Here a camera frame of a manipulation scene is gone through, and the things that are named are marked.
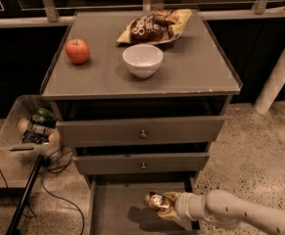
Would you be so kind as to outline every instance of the white pole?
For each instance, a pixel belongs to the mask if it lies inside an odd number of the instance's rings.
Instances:
[[[255,110],[260,114],[267,113],[284,84],[285,84],[285,48],[281,53],[277,61],[277,64],[272,70],[267,82],[265,83],[257,101],[254,104]]]

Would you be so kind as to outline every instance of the black wall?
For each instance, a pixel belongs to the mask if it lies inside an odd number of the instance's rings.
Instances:
[[[24,94],[39,94],[65,26],[0,28],[0,118]]]
[[[255,103],[285,47],[285,18],[209,21],[243,88],[232,103]],[[285,86],[276,100],[285,100]]]

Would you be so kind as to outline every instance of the apple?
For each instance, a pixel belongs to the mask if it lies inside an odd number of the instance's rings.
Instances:
[[[66,53],[74,64],[82,65],[90,57],[90,48],[84,40],[76,38],[66,44]]]

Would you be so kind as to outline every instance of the drawer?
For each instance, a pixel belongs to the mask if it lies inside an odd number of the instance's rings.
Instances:
[[[74,157],[80,174],[148,173],[198,171],[204,168],[209,153],[132,154]]]
[[[227,95],[187,97],[181,93],[174,97],[58,100],[54,107],[64,121],[198,117],[221,115],[227,100]]]
[[[198,221],[163,220],[143,204],[151,191],[193,192],[194,176],[189,172],[95,175],[91,184],[88,234],[204,234]]]
[[[224,116],[58,121],[68,147],[212,142]]]

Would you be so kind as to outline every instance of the chip bag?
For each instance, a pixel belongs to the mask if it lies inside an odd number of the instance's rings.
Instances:
[[[180,9],[158,11],[130,22],[117,40],[117,45],[126,44],[163,44],[181,36],[192,11]]]

